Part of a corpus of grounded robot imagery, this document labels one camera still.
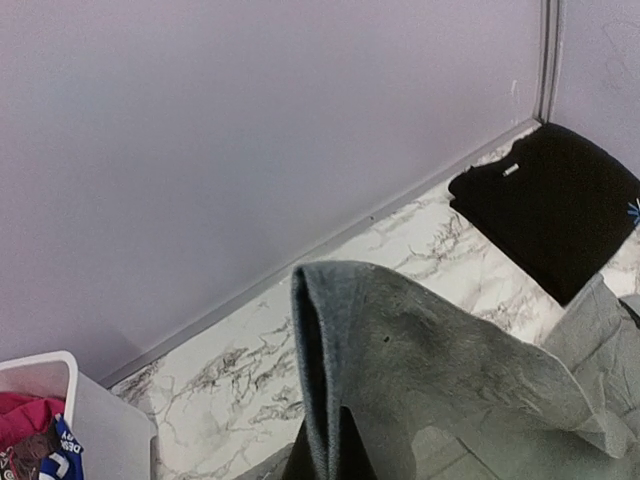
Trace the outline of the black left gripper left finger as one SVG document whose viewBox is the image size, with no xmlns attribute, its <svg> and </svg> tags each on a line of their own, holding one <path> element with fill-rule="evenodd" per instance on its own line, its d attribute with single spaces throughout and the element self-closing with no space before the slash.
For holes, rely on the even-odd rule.
<svg viewBox="0 0 640 480">
<path fill-rule="evenodd" d="M 282 480 L 314 479 L 315 469 L 311 457 L 306 421 L 303 421 L 282 473 Z"/>
</svg>

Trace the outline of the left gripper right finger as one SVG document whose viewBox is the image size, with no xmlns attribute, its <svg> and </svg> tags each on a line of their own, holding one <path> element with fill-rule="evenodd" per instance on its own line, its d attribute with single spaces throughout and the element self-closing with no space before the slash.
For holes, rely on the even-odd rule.
<svg viewBox="0 0 640 480">
<path fill-rule="evenodd" d="M 351 411 L 340 409 L 339 479 L 377 480 Z"/>
</svg>

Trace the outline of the grey garment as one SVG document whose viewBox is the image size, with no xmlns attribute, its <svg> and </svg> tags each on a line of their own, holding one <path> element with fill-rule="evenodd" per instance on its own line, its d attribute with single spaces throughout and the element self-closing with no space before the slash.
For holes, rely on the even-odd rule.
<svg viewBox="0 0 640 480">
<path fill-rule="evenodd" d="M 342 407 L 377 479 L 639 475 L 639 301 L 600 276 L 540 345 L 370 263 L 297 267 L 291 303 L 315 479 Z M 282 479 L 294 442 L 247 477 Z"/>
</svg>

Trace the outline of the black trousers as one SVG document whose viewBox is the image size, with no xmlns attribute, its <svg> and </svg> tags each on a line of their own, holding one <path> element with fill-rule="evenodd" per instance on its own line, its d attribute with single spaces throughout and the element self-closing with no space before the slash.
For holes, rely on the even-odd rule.
<svg viewBox="0 0 640 480">
<path fill-rule="evenodd" d="M 639 180 L 604 149 L 547 123 L 448 186 L 451 207 L 560 305 L 639 223 Z"/>
</svg>

